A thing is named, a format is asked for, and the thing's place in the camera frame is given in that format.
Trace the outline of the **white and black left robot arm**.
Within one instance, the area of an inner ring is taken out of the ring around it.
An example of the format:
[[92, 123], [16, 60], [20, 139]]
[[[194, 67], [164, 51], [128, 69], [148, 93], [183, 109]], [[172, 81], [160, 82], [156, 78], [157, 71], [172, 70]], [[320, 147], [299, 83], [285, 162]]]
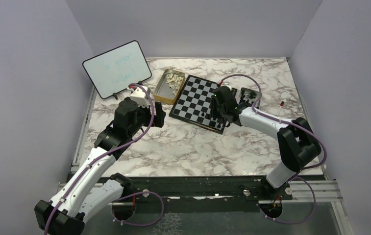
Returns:
[[141, 106], [138, 99], [125, 98], [114, 119], [98, 135], [94, 148], [82, 166], [50, 200], [40, 200], [35, 208], [40, 229], [50, 235], [79, 235], [87, 222], [109, 203], [130, 198], [132, 181], [113, 174], [103, 186], [94, 189], [103, 173], [141, 137], [134, 135], [145, 127], [161, 128], [166, 112], [160, 102]]

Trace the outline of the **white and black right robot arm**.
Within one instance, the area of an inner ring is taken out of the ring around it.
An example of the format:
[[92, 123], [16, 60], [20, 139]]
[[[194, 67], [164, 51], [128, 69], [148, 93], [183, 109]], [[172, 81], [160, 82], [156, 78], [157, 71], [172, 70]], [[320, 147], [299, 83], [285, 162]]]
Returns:
[[211, 115], [214, 118], [257, 130], [278, 142], [280, 162], [262, 180], [260, 192], [264, 198], [277, 196], [280, 187], [321, 154], [322, 148], [306, 119], [279, 118], [247, 103], [239, 104], [227, 86], [218, 87], [213, 93]]

